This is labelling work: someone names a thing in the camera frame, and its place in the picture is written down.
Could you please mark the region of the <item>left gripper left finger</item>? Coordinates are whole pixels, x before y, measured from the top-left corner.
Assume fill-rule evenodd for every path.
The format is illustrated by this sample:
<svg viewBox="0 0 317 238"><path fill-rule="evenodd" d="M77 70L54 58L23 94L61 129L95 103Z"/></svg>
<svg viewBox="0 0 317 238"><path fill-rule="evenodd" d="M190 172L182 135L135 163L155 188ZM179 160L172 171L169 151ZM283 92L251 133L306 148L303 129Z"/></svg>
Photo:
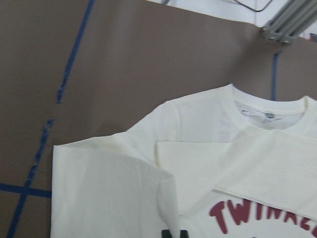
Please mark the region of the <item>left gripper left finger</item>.
<svg viewBox="0 0 317 238"><path fill-rule="evenodd" d="M162 238L171 238L170 230L162 230L161 231L161 237Z"/></svg>

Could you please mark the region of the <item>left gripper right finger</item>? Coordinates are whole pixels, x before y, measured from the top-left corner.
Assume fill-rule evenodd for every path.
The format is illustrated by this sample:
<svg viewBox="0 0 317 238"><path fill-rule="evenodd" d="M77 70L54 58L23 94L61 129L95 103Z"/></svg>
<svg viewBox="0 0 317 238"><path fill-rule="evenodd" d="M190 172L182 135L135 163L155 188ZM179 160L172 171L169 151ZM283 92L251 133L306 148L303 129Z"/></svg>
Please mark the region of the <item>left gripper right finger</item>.
<svg viewBox="0 0 317 238"><path fill-rule="evenodd" d="M180 231L180 238L189 238L189 233L187 230Z"/></svg>

